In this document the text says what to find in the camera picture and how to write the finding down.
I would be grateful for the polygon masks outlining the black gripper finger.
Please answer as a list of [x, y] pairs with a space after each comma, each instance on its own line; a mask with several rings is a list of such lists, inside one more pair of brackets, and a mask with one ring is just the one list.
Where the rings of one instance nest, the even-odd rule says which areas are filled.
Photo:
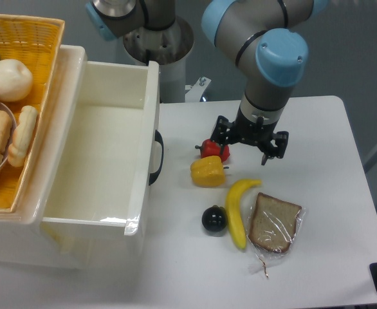
[[212, 130], [210, 140], [219, 147], [219, 155], [222, 155], [226, 146], [233, 144], [234, 134], [232, 133], [233, 122], [226, 117], [219, 115]]
[[278, 131], [264, 141], [260, 142], [260, 150], [263, 153], [261, 165], [265, 165], [268, 160], [274, 158], [282, 159], [288, 146], [288, 131]]

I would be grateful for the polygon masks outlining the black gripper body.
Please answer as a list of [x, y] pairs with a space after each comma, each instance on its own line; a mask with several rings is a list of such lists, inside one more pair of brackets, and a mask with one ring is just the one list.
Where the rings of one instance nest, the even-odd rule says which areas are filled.
[[232, 122], [232, 127], [229, 131], [229, 144], [242, 143], [252, 146], [258, 144], [267, 144], [272, 141], [272, 134], [277, 125], [278, 120], [270, 124], [261, 124], [255, 117], [253, 120], [248, 120], [238, 109], [236, 118]]

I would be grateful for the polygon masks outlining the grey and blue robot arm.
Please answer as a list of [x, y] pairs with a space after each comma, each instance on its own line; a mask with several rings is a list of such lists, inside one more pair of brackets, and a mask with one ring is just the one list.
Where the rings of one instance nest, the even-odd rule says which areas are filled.
[[[289, 134], [276, 131], [308, 61], [305, 40], [291, 28], [318, 15], [327, 1], [211, 1], [201, 28], [247, 78], [234, 121], [218, 117], [211, 140], [257, 147], [262, 160], [282, 158]], [[88, 1], [86, 12], [107, 41], [121, 39], [137, 64], [160, 65], [160, 98], [184, 96], [185, 61], [194, 33], [174, 1]]]

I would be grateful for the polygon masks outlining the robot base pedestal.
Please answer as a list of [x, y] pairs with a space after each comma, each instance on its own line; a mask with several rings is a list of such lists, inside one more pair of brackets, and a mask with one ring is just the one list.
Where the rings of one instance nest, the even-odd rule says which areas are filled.
[[130, 58], [137, 65], [157, 62], [160, 66], [160, 102], [204, 102], [211, 80], [200, 77], [194, 84], [186, 83], [186, 62], [194, 46], [189, 23], [180, 17], [165, 30], [141, 27], [123, 38]]

